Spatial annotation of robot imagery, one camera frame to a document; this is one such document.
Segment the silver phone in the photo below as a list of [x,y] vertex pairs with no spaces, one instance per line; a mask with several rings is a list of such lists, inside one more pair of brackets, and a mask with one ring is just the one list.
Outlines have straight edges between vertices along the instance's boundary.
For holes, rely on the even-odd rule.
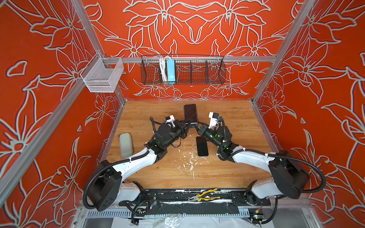
[[185,104],[183,107],[184,119],[191,120],[192,124],[198,123],[197,106],[196,104]]

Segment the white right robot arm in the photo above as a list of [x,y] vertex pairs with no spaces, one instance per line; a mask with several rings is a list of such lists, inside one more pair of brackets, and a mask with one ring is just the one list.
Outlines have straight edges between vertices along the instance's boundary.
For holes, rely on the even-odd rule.
[[[327,180],[323,172],[315,165],[293,157],[287,151],[279,153],[264,153],[248,149],[231,141],[232,134],[227,126],[210,128],[205,123],[198,123],[195,127],[199,136],[217,147],[217,156],[221,161],[247,164],[271,174],[271,177],[254,181],[249,190],[258,199],[269,196],[284,196],[298,199],[303,193],[316,193],[323,190]],[[306,189],[310,181],[310,174],[303,167],[311,168],[320,178],[320,184],[313,189]]]

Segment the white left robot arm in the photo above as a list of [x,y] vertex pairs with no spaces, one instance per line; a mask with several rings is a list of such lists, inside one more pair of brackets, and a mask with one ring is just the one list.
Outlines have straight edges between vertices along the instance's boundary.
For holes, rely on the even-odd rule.
[[192,119],[169,119],[159,123],[150,117],[150,121],[154,135],[144,144],[142,151],[112,163],[104,160],[96,167],[84,187],[82,203],[85,208],[104,211],[116,200],[126,201],[121,197],[120,188],[125,179],[163,159],[169,146],[187,137],[192,124]]

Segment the light blue flat box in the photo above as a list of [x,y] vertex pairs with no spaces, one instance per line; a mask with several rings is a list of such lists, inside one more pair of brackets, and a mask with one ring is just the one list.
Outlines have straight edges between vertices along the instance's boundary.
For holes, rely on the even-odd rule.
[[167,66],[167,79],[168,82],[171,84],[174,84],[176,82],[176,76],[175,76],[175,60],[174,59],[168,59],[166,61]]

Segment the pale green soap bar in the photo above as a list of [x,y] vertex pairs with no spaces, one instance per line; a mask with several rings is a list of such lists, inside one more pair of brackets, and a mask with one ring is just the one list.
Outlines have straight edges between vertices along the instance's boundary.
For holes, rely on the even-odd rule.
[[130,133],[119,135],[120,154],[123,158],[128,158],[133,155],[133,143]]

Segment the yellow handled pliers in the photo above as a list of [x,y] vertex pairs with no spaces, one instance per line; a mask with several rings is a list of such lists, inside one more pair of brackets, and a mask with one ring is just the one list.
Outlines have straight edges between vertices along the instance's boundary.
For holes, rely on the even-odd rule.
[[195,196],[192,196],[192,197],[188,198],[187,201],[191,201],[191,202],[206,202],[206,201],[219,200],[219,199],[221,199],[220,196],[216,196],[216,197],[209,196],[209,194],[214,193],[217,190],[218,190],[218,188],[206,190],[203,193],[200,193],[200,194],[197,194]]

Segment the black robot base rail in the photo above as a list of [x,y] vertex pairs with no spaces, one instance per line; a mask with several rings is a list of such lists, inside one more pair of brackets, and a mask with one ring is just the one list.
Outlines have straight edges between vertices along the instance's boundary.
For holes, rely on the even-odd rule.
[[239,217],[247,218],[259,210],[271,207],[273,203],[269,198],[260,199],[257,204],[250,205],[245,199],[245,189],[222,189],[209,196],[220,196],[221,199],[206,202],[191,202],[188,198],[203,193],[207,189],[146,189],[138,198],[132,202],[119,202],[120,207],[131,209],[142,202],[139,209],[146,209],[150,203],[149,212],[144,215],[148,217],[162,216],[215,216],[215,217]]

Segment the clear plastic wall bin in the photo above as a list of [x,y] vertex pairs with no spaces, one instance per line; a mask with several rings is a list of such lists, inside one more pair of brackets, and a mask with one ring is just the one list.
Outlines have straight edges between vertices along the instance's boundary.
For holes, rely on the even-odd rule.
[[80,76],[91,93],[113,93],[123,72],[121,58],[103,58],[96,53]]

